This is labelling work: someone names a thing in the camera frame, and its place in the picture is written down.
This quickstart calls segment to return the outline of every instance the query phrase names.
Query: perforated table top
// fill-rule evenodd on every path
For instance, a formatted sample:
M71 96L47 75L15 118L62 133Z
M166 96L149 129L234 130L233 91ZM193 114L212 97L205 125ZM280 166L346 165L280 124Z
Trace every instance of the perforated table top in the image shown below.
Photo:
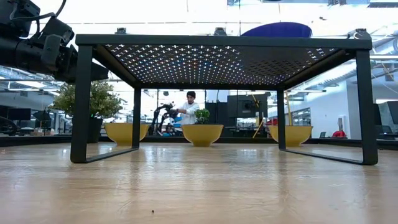
M161 35L77 35L76 43L94 45L97 60L143 88L257 90L292 87L371 48L370 40Z

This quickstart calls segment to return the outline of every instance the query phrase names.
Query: man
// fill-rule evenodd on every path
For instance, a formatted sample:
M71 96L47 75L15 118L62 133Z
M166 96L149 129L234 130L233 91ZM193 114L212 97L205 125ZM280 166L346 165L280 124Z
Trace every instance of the man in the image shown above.
M194 91L189 91L187 93L187 102L177 108L177 112L181 114L181 121L179 121L181 125L196 123L195 111L199 110L199 104L195 103L196 96Z

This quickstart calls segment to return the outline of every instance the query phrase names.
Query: metal frame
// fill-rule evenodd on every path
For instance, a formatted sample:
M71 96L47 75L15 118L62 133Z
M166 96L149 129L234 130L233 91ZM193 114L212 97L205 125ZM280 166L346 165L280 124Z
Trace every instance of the metal frame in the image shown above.
M242 90L276 90L278 109L278 135L279 149L285 152L331 159L334 161L348 162L352 164L374 165L377 164L377 145L374 135L373 121L373 95L370 74L369 50L372 49L371 40L353 39L292 39L292 38L263 38L263 37L207 37L207 36L172 36L172 35L77 35L76 44L79 45L77 75L76 75L76 97L75 114L72 136L71 161L74 163L87 163L100 159L131 152L139 148L139 130L141 123L141 90L144 88L177 88L177 89L242 89ZM318 61L292 77L281 85L187 85L187 84L145 84L137 80L134 74L118 63L118 61L106 50L104 44L175 44L175 45L230 45L246 47L316 47L339 49L334 54ZM90 72L92 58L97 59L119 78L134 88L134 121L133 121L133 144L131 149L106 153L86 158L86 142L88 135L88 119L90 104ZM338 66L356 57L359 115L361 120L363 161L345 159L339 157L325 156L310 152L301 152L286 149L285 142L285 114L284 114L284 90L287 90L309 78L321 74L335 66Z
M88 122L90 117L90 83L93 46L80 45L76 72L75 111L73 114L70 160L73 163L89 163L139 149L141 120L141 89L134 89L133 141L130 149L109 152L87 158Z

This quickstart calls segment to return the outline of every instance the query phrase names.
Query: black metal table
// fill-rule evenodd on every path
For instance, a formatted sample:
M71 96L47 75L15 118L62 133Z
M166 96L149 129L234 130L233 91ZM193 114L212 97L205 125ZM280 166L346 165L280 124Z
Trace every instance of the black metal table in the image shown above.
M77 35L79 46L70 159L93 162L139 148L141 90L275 90L279 149L353 164L377 164L369 51L371 40L208 37L172 35ZM86 158L90 63L95 58L134 88L131 149ZM285 146L284 90L356 58L363 160L356 161Z

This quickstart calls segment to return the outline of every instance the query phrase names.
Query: yellow bowl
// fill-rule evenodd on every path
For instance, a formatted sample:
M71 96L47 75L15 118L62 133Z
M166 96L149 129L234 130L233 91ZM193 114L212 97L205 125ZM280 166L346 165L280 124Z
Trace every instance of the yellow bowl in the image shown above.
M223 128L222 124L186 124L182 133L194 146L209 147L220 138Z
M275 141L278 141L278 126L268 126ZM310 138L312 126L285 126L286 146L297 147Z
M139 140L143 140L148 132L149 124L142 124L139 131ZM132 145L131 123L106 123L105 131L108 137L118 146Z

